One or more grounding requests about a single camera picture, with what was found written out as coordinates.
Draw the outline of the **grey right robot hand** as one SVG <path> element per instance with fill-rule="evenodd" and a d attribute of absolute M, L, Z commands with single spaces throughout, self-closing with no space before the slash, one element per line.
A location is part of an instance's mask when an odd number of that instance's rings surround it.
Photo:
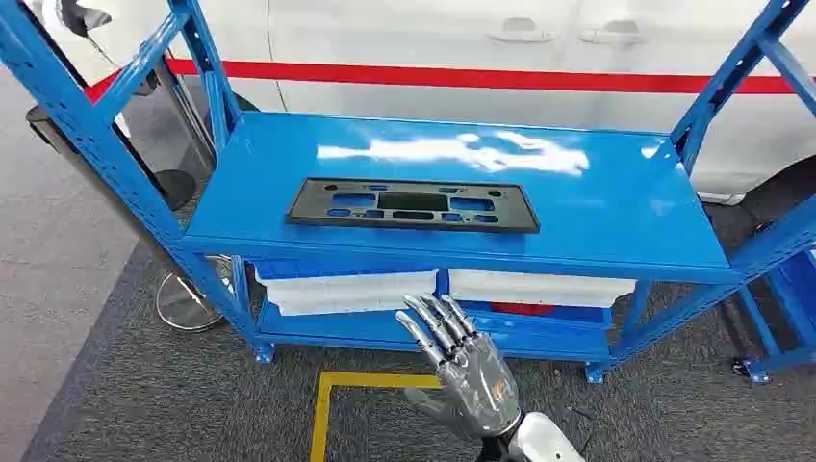
<path fill-rule="evenodd" d="M 504 435 L 523 418 L 519 389 L 491 337 L 476 329 L 450 295 L 403 298 L 421 322 L 404 311 L 396 320 L 434 366 L 445 397 L 406 388 L 406 399 L 427 417 L 468 438 Z"/>

